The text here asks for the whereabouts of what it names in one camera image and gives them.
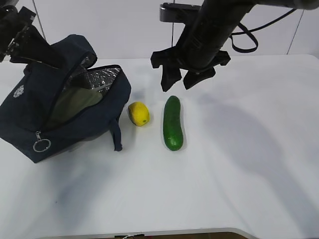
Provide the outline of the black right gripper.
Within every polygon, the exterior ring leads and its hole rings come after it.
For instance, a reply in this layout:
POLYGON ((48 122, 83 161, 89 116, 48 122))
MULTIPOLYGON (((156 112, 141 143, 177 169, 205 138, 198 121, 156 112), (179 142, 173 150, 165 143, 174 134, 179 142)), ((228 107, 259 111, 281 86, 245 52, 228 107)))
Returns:
POLYGON ((184 24, 175 46, 155 51, 153 68, 162 66, 161 88, 167 92, 181 80, 180 69, 188 70, 183 84, 186 90, 212 78, 214 66, 225 66, 230 56, 221 48, 231 34, 231 4, 223 0, 205 0, 194 18, 184 24))

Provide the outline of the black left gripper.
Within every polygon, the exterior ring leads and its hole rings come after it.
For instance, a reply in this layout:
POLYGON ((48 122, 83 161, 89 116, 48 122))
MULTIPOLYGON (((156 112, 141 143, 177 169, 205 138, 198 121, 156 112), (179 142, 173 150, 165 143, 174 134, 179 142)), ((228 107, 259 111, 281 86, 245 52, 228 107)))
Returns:
POLYGON ((9 61, 13 64, 37 62, 56 69, 63 68, 64 57, 32 25, 35 17, 36 13, 24 6, 19 11, 15 6, 0 7, 0 61, 11 56, 9 61), (13 56, 21 48, 27 31, 24 56, 13 56))

